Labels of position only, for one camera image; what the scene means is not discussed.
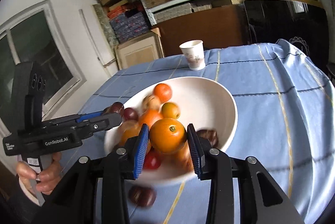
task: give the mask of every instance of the yellow fruit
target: yellow fruit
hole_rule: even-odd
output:
[[[150,128],[149,139],[155,150],[172,154],[184,146],[187,138],[184,126],[178,120],[163,118]]]
[[[178,119],[180,117],[180,109],[177,104],[173,102],[166,102],[160,111],[164,118]]]

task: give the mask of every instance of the white paper cup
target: white paper cup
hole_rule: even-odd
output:
[[[192,40],[179,46],[185,55],[189,68],[193,71],[205,68],[205,56],[202,40]]]

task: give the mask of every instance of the orange item on shelf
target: orange item on shelf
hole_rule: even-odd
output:
[[[115,9],[111,10],[108,14],[107,17],[109,19],[113,19],[115,17],[117,17],[118,15],[120,15],[121,13],[124,13],[126,11],[129,11],[131,9],[134,9],[134,5],[132,3],[130,4],[126,4],[126,5],[121,5],[116,7]]]

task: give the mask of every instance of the blue tablecloth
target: blue tablecloth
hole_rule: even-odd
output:
[[[124,103],[169,78],[215,80],[232,93],[237,104],[237,130],[227,154],[240,159],[257,157],[291,197],[305,223],[314,223],[335,191],[334,87],[327,76],[285,40],[206,51],[205,62],[205,69],[190,71],[184,56],[178,55],[121,70],[92,95],[81,113],[100,111],[115,101]],[[104,132],[96,133],[81,147],[64,151],[63,172],[80,156],[103,157],[103,138]],[[234,187],[235,223],[239,223],[236,181]],[[209,181],[197,179],[186,182],[184,189],[159,187],[153,207],[141,209],[128,203],[131,223],[163,223],[179,192],[169,224],[203,224],[209,188]]]

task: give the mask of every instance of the human hand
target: human hand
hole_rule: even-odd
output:
[[[62,167],[59,163],[61,159],[61,153],[56,152],[52,154],[53,162],[52,164],[45,170],[43,170],[40,174],[36,174],[36,172],[29,167],[28,164],[23,162],[18,162],[16,165],[16,173],[18,174],[19,178],[23,182],[24,186],[27,190],[35,195],[34,190],[30,185],[30,179],[36,179],[38,176],[40,179],[40,183],[36,185],[36,190],[42,192],[43,194],[50,195],[53,189],[61,180],[60,172]]]

